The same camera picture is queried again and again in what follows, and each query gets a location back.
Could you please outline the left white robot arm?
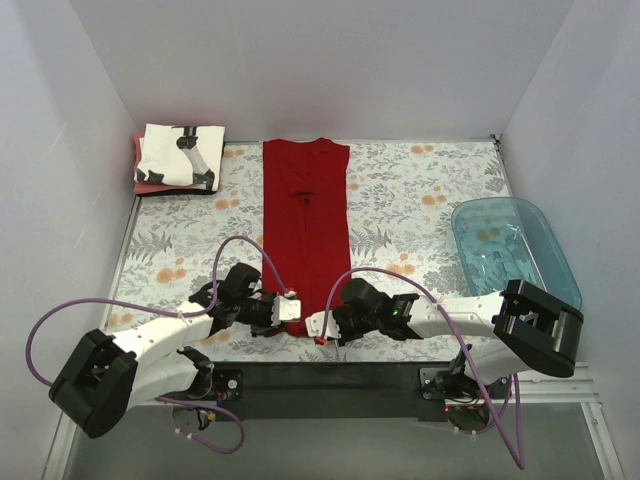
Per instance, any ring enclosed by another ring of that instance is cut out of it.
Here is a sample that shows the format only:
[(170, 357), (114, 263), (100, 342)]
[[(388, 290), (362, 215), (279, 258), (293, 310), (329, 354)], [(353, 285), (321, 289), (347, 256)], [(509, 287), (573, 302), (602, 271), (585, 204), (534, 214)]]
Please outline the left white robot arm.
[(189, 296), (175, 317), (113, 335), (99, 329), (85, 334), (53, 381), (49, 398), (90, 438), (109, 432), (127, 410), (166, 394), (189, 401), (236, 400), (242, 373), (216, 372), (195, 343), (235, 323), (250, 326), (255, 336), (276, 333), (300, 314), (295, 292), (262, 289), (260, 272), (238, 263), (224, 279)]

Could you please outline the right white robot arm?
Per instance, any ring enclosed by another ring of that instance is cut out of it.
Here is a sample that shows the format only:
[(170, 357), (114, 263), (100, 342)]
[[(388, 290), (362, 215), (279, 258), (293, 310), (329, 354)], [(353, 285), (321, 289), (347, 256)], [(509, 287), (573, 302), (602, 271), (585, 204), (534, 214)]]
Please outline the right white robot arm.
[(317, 341), (340, 344), (377, 331), (396, 341), (451, 334), (464, 344), (437, 379), (440, 390), (475, 397), (503, 378), (531, 370), (566, 379), (573, 376), (584, 323), (580, 310), (524, 280), (476, 297), (436, 301), (427, 294), (390, 296), (362, 278), (348, 281), (339, 306), (322, 315)]

